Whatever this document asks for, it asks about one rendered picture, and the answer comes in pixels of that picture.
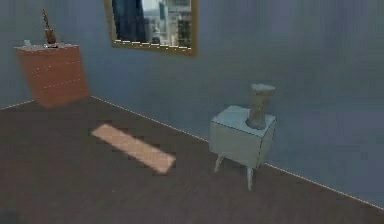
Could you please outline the gold framed window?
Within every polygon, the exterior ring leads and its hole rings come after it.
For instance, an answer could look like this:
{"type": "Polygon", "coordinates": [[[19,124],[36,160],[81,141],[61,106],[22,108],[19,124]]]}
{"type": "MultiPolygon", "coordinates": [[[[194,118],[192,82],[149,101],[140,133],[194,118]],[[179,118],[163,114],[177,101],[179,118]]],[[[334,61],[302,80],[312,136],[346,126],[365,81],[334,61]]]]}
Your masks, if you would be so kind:
{"type": "Polygon", "coordinates": [[[194,57],[199,0],[103,0],[114,48],[194,57]]]}

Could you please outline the pale grey bedside cabinet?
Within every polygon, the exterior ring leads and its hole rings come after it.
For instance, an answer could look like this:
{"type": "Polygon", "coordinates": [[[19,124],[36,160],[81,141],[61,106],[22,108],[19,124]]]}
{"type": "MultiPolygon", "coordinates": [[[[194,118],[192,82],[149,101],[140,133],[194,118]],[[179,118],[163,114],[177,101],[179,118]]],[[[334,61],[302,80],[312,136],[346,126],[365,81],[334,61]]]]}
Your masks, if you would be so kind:
{"type": "Polygon", "coordinates": [[[262,166],[272,148],[277,119],[266,114],[266,127],[253,129],[246,125],[249,109],[231,105],[210,122],[209,150],[217,154],[214,172],[224,158],[247,168],[247,187],[252,190],[253,172],[262,166]]]}

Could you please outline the orange wooden chest of drawers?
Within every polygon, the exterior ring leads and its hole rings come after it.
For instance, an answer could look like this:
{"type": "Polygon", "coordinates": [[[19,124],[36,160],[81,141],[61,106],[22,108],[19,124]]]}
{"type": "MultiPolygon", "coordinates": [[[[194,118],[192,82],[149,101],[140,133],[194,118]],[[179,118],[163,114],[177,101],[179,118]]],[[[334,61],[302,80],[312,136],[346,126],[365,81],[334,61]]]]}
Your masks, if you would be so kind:
{"type": "Polygon", "coordinates": [[[46,108],[89,96],[78,45],[15,47],[35,101],[46,108]]]}

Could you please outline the grey stone vase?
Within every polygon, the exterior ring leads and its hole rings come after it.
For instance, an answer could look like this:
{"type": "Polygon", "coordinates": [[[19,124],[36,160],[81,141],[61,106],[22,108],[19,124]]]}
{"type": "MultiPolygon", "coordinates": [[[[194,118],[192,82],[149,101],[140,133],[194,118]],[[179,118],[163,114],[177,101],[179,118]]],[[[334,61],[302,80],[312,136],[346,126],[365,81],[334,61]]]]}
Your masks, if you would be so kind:
{"type": "Polygon", "coordinates": [[[265,110],[275,90],[272,85],[262,83],[251,85],[250,110],[246,120],[250,128],[263,130],[266,127],[265,110]]]}

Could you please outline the brown vase with dry stem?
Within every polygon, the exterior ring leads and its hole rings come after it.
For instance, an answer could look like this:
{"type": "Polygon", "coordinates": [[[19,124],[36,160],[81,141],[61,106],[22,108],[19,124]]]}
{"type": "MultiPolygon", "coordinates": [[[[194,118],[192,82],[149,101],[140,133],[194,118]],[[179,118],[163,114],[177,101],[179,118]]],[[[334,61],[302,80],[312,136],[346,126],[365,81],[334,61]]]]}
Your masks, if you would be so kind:
{"type": "Polygon", "coordinates": [[[48,44],[55,44],[57,42],[57,39],[56,39],[54,30],[50,28],[49,19],[48,19],[48,16],[46,14],[45,9],[42,9],[42,15],[43,15],[44,23],[45,23],[44,31],[45,31],[45,37],[46,37],[47,43],[48,44]]]}

